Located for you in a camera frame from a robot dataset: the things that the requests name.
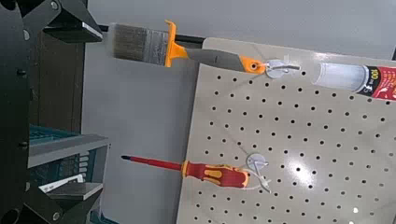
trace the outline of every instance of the white pegboard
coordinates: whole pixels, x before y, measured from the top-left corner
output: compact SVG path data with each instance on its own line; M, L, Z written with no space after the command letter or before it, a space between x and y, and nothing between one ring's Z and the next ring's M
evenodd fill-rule
M302 71L271 79L201 65L187 160L242 166L248 154L260 152L273 193L185 178L177 223L391 224L396 104L316 87L309 79L320 62L396 63L216 38L204 48L263 61L289 56Z

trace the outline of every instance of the paintbrush bristles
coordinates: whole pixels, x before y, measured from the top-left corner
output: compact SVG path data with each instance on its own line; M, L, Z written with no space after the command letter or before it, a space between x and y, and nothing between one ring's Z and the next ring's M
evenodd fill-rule
M119 59L164 65L166 32L112 23L108 28L108 48Z

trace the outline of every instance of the orange-handled tool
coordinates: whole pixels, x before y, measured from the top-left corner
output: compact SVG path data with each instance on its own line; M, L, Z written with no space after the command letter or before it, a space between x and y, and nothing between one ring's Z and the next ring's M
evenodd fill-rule
M194 176L200 180L207 180L220 187L242 189L248 184L248 173L229 165L207 165L184 161L177 164L169 161L157 161L139 157L121 156L127 161L136 161L152 166L181 171L182 176Z

